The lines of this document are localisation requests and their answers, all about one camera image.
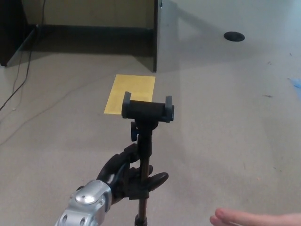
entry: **desk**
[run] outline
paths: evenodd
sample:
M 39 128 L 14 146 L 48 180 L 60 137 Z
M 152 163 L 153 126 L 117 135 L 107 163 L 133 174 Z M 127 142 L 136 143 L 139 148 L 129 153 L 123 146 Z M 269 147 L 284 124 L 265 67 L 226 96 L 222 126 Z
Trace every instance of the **desk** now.
M 119 17 L 121 25 L 117 27 L 109 19 L 107 21 L 110 23 L 95 20 L 89 26 L 85 26 L 85 20 L 82 23 L 75 21 L 73 24 L 68 20 L 62 20 L 63 24 L 59 24 L 59 20 L 53 20 L 54 17 L 47 18 L 45 16 L 41 42 L 35 47 L 34 51 L 130 54 L 135 57 L 149 57 L 152 62 L 150 70 L 156 72 L 162 0 L 150 1 L 152 1 L 151 4 L 144 7 L 153 7 L 152 10 L 147 11 L 149 14 L 152 13 L 152 20 L 148 19 L 143 23 L 141 21 L 135 23 L 133 21 L 135 17 L 131 15 L 130 19 L 125 21 L 122 18 L 127 16 L 127 11 L 122 11 L 123 17 Z M 54 5 L 51 5 L 50 1 L 49 5 L 47 3 L 45 14 L 47 15 L 51 10 L 56 12 L 55 9 L 51 8 Z M 26 5 L 23 6 L 21 0 L 0 0 L 0 63 L 2 66 L 9 65 L 10 61 L 13 60 L 12 57 L 24 44 L 24 40 L 36 30 L 36 24 L 38 24 L 36 18 L 40 18 L 40 12 L 37 15 L 26 16 L 26 14 L 29 14 L 28 11 L 30 12 L 30 9 Z

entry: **yellow sheet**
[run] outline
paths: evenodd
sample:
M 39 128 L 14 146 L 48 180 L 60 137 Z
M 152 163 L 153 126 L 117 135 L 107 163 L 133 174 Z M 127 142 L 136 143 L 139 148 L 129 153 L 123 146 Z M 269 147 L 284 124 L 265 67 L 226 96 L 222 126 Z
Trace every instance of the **yellow sheet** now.
M 121 114 L 126 91 L 132 93 L 131 100 L 152 101 L 155 86 L 154 76 L 117 74 L 104 114 Z

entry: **floor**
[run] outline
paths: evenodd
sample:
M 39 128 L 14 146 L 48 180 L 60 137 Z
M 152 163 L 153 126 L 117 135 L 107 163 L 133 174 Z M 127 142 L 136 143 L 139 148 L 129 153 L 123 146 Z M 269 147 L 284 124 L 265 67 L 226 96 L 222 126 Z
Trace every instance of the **floor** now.
M 151 193 L 149 225 L 208 226 L 217 207 L 301 211 L 301 102 L 287 79 L 301 77 L 301 1 L 165 0 L 162 10 L 153 100 L 172 95 L 175 121 L 153 136 L 151 163 L 170 178 Z M 1 103 L 17 70 L 0 69 Z M 33 54 L 0 113 L 3 225 L 54 225 L 130 144 L 130 121 L 103 114 L 116 74 L 151 75 L 132 56 Z M 133 225 L 137 206 L 123 200 L 104 225 Z

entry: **phone mount clamp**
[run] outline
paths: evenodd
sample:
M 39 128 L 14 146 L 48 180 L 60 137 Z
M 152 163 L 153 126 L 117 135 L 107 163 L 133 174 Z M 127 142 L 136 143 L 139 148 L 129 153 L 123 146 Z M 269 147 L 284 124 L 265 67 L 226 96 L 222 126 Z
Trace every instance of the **phone mount clamp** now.
M 131 93 L 125 92 L 121 115 L 124 119 L 134 119 L 131 122 L 131 138 L 133 142 L 137 141 L 136 148 L 140 159 L 142 182 L 149 177 L 152 131 L 158 126 L 159 122 L 170 123 L 174 120 L 172 102 L 171 96 L 166 97 L 165 103 L 131 100 Z M 130 200 L 139 199 L 139 211 L 135 218 L 135 226 L 147 226 L 146 206 L 149 191 L 139 191 L 128 197 Z

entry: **black cable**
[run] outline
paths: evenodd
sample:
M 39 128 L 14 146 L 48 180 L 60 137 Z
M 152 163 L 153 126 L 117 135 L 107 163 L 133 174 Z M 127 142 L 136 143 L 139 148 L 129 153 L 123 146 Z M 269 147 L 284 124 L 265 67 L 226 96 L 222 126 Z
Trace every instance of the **black cable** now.
M 4 104 L 2 105 L 2 107 L 0 108 L 0 111 L 5 107 L 5 105 L 8 103 L 8 101 L 10 101 L 10 99 L 16 94 L 16 92 L 26 83 L 27 78 L 28 78 L 28 73 L 29 73 L 29 67 L 30 67 L 30 63 L 32 60 L 32 50 L 33 47 L 38 43 L 39 39 L 40 39 L 40 35 L 41 35 L 41 31 L 42 31 L 42 26 L 44 25 L 44 16 L 45 16 L 45 4 L 46 4 L 46 0 L 44 0 L 43 2 L 43 7 L 42 7 L 42 21 L 41 21 L 41 25 L 39 27 L 39 31 L 38 31 L 38 35 L 37 38 L 35 40 L 35 42 L 32 44 L 30 52 L 29 52 L 29 56 L 28 56 L 28 65 L 27 65 L 27 70 L 26 70 L 26 76 L 24 81 L 22 82 L 22 84 L 15 90 L 13 91 L 13 93 L 10 95 L 10 97 L 4 102 Z

